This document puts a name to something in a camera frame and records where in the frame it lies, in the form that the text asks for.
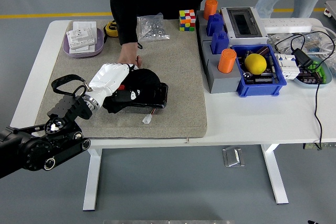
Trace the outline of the person's right hand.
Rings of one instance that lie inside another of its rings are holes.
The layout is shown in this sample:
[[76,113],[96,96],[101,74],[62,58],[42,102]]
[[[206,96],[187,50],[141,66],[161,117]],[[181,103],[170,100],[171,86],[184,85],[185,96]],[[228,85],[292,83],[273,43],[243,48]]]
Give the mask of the person's right hand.
[[137,67],[141,67],[142,59],[138,55],[137,50],[138,50],[137,42],[130,42],[123,44],[121,46],[121,52],[117,63],[134,64]]

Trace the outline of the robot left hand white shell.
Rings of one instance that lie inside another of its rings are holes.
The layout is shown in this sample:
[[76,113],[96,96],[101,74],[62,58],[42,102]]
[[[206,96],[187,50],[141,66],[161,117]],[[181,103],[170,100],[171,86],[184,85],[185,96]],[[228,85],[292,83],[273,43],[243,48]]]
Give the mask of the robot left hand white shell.
[[129,72],[138,69],[138,66],[134,64],[106,63],[102,65],[90,81],[91,91],[86,94],[96,101],[95,104],[100,108],[105,98],[112,96]]

